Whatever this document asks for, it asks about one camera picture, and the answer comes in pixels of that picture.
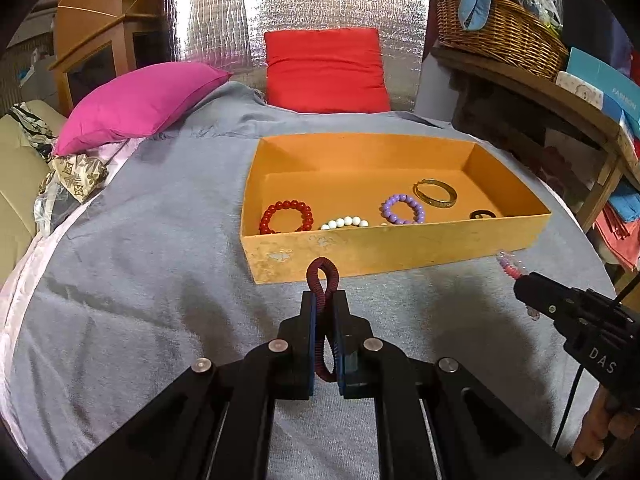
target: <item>gold bangle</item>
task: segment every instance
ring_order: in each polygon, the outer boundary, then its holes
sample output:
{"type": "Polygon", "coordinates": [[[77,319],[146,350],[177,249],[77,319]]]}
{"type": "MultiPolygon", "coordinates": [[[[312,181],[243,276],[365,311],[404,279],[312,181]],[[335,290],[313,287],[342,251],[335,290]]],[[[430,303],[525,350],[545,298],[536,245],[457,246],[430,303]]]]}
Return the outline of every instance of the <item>gold bangle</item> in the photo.
{"type": "Polygon", "coordinates": [[[423,202],[432,205],[434,207],[439,207],[441,209],[446,209],[447,207],[452,207],[456,200],[458,199],[458,194],[456,190],[453,189],[446,182],[441,182],[439,180],[433,180],[432,178],[425,178],[420,182],[416,182],[414,184],[414,195],[416,195],[423,202]],[[444,189],[447,193],[449,193],[449,200],[436,200],[435,198],[431,198],[430,196],[426,196],[423,192],[418,189],[418,186],[421,184],[432,184],[433,186],[438,186],[444,189]]]}

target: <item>purple beaded bracelet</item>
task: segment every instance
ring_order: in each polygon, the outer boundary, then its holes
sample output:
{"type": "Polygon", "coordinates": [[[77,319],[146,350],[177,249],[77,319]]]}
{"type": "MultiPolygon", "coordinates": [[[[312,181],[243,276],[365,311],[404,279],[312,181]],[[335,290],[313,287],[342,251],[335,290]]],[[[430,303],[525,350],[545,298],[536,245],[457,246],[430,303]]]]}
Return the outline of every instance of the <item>purple beaded bracelet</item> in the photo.
{"type": "Polygon", "coordinates": [[[382,216],[387,218],[391,223],[400,224],[424,224],[424,208],[422,205],[411,195],[396,194],[386,199],[386,202],[382,205],[382,216]],[[414,220],[402,220],[398,218],[398,215],[391,212],[391,206],[396,202],[405,202],[414,210],[414,220]]]}

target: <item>white beaded bracelet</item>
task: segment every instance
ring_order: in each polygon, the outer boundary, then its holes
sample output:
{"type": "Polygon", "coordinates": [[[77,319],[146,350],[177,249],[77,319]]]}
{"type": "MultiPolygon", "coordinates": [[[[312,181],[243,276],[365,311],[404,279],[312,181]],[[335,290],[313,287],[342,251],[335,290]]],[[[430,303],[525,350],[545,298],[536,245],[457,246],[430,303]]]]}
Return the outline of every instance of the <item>white beaded bracelet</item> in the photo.
{"type": "Polygon", "coordinates": [[[344,218],[337,218],[335,220],[329,220],[326,224],[322,224],[321,229],[326,231],[327,229],[336,229],[338,227],[344,227],[345,225],[355,225],[358,227],[369,227],[369,222],[361,220],[359,216],[345,216],[344,218]]]}

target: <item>screw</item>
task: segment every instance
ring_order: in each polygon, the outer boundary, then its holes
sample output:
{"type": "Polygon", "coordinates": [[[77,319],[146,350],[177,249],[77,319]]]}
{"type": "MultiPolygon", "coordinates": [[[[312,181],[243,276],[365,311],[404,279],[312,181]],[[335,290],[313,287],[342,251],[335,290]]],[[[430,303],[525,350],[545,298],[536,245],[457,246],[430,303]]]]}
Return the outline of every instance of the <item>screw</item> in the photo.
{"type": "Polygon", "coordinates": [[[453,357],[443,357],[438,361],[438,367],[443,372],[447,374],[452,374],[453,372],[458,371],[458,361],[456,361],[453,357]]]}
{"type": "Polygon", "coordinates": [[[209,361],[206,357],[199,357],[191,365],[191,370],[193,370],[197,374],[206,372],[210,368],[211,368],[211,361],[209,361]]]}
{"type": "Polygon", "coordinates": [[[370,337],[369,339],[365,339],[362,345],[367,350],[377,352],[382,348],[382,341],[380,341],[380,339],[378,339],[377,337],[370,337]]]}
{"type": "Polygon", "coordinates": [[[284,341],[284,339],[274,339],[273,341],[269,341],[269,350],[272,352],[284,352],[287,348],[289,348],[289,343],[284,341]]]}

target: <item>red beaded bracelet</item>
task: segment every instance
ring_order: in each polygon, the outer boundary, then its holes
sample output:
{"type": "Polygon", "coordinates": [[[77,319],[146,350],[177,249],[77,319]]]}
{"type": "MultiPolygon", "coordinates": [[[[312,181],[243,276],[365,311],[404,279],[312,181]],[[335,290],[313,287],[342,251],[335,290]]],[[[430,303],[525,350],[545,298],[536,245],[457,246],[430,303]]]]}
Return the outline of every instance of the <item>red beaded bracelet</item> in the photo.
{"type": "Polygon", "coordinates": [[[311,208],[304,202],[298,202],[297,200],[285,200],[284,202],[276,202],[267,208],[262,218],[260,219],[260,234],[261,235],[273,235],[276,231],[269,229],[269,221],[273,214],[280,209],[297,209],[302,215],[302,225],[296,229],[296,231],[311,231],[311,227],[314,224],[314,218],[311,215],[311,208]]]}

